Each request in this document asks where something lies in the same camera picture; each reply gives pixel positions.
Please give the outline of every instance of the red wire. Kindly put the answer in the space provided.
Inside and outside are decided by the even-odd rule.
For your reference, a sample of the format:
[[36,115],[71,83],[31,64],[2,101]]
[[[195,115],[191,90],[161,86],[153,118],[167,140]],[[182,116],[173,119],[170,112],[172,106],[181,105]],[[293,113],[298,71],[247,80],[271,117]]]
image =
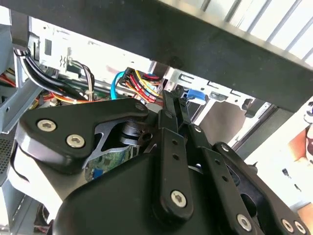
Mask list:
[[130,76],[130,78],[131,78],[132,82],[135,84],[136,90],[137,90],[143,97],[145,97],[146,100],[148,100],[148,101],[151,102],[151,103],[154,103],[155,100],[154,100],[154,99],[151,99],[150,97],[148,97],[148,96],[142,91],[142,89],[141,89],[141,88],[139,87],[139,85],[136,83],[136,81],[135,81],[135,79],[134,79],[134,77],[133,77],[132,75]]
[[149,79],[159,79],[159,77],[155,76],[155,75],[144,74],[143,76],[146,77],[146,78],[149,78]]
[[12,87],[15,87],[15,83],[11,81],[5,74],[0,75],[0,78],[2,81],[5,81],[6,83],[10,84]]

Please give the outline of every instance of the black metal beam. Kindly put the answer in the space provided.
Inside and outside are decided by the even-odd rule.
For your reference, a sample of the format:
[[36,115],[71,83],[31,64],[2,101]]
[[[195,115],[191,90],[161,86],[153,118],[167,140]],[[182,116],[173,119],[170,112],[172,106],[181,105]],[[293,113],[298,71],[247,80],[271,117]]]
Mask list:
[[157,0],[0,0],[0,5],[295,112],[313,73]]

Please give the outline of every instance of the orange wire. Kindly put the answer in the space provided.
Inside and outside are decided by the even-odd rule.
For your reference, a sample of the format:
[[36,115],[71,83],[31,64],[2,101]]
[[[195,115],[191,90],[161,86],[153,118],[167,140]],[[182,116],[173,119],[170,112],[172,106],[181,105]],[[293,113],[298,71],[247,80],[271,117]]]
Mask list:
[[145,102],[150,103],[149,101],[146,100],[146,98],[144,98],[138,91],[136,91],[133,87],[131,87],[131,85],[126,82],[126,86],[129,87],[129,89],[131,89],[133,92],[135,92],[137,95],[139,95]]
[[5,74],[0,75],[0,80],[10,84],[12,87],[16,87],[15,83],[11,81]]
[[57,98],[58,100],[66,102],[66,103],[70,103],[70,104],[84,104],[84,103],[92,103],[93,102],[93,101],[87,101],[87,100],[73,100],[73,99],[69,99],[69,98],[66,98],[64,96],[61,96],[61,95],[58,95],[58,94],[55,94],[55,93],[52,93],[52,95],[55,98]]

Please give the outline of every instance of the black metal bracket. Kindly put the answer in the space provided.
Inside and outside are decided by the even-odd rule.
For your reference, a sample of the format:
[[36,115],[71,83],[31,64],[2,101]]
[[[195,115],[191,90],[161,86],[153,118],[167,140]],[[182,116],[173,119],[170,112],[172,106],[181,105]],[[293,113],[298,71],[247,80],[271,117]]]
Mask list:
[[[147,108],[135,99],[119,99],[80,105],[59,106],[26,112],[20,119],[16,141],[31,157],[57,171],[72,174],[82,170],[91,153],[102,148],[111,130],[126,121],[143,121]],[[41,120],[50,120],[56,129],[49,132],[38,127]],[[104,129],[102,139],[94,146],[96,129]],[[71,147],[66,139],[75,134],[85,144]]]
[[293,226],[293,232],[287,230],[287,225],[283,224],[284,221],[299,223],[301,219],[245,164],[235,151],[222,142],[215,144],[213,150],[220,153],[227,166],[239,176],[240,183],[237,189],[251,217],[257,217],[257,222],[265,234],[302,234],[295,226]]
[[[101,231],[102,225],[86,216],[116,201],[121,206],[115,212],[114,205],[114,213],[139,214],[128,226],[143,234],[175,230],[184,235],[195,232],[198,226],[202,229],[199,234],[301,234],[295,226],[290,232],[286,221],[297,222],[309,234],[300,218],[229,146],[210,145],[203,130],[191,124],[183,100],[164,92],[163,103],[158,114],[149,113],[135,99],[119,99],[38,109],[23,115],[16,133],[17,144],[34,159],[61,173],[81,170],[103,146],[107,150],[123,141],[138,145],[142,139],[141,156],[70,195],[56,219],[56,234],[68,234],[72,229],[68,225],[73,221],[77,223],[75,231],[86,230],[81,221],[88,221],[86,226],[94,232]],[[43,119],[52,121],[56,128],[39,128]],[[101,133],[99,141],[95,141],[95,133]],[[80,148],[68,145],[66,139],[71,134],[81,136],[85,144]],[[95,202],[85,205],[86,199]],[[74,217],[68,215],[72,210],[77,212]]]
[[153,211],[162,222],[182,224],[194,210],[184,138],[178,134],[176,112],[168,92],[163,92],[165,107],[158,114],[158,135],[145,152],[154,153],[155,184]]

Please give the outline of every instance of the wire bundle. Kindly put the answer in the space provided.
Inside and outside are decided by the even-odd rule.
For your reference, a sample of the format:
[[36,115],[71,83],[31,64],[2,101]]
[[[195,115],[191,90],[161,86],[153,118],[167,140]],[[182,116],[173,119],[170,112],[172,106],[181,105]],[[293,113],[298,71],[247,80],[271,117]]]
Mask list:
[[[16,87],[15,82],[10,80],[5,74],[0,75],[0,81],[5,82],[12,87]],[[44,94],[42,97],[43,97],[44,101],[49,101],[49,100],[53,99],[53,95],[51,93]]]
[[30,52],[14,49],[15,54],[19,57],[21,65],[31,79],[39,87],[55,93],[56,95],[67,97],[72,100],[86,100],[81,94],[67,83],[52,78],[45,74],[35,61],[30,57]]
[[86,65],[83,65],[82,63],[78,61],[72,60],[71,64],[84,71],[86,79],[87,79],[87,83],[88,83],[89,101],[93,101],[94,84],[95,84],[94,75],[91,73],[90,69]]
[[130,70],[121,84],[131,89],[145,102],[155,103],[159,94],[152,87],[158,86],[160,81],[161,79],[153,74],[143,74],[141,77],[137,70]]

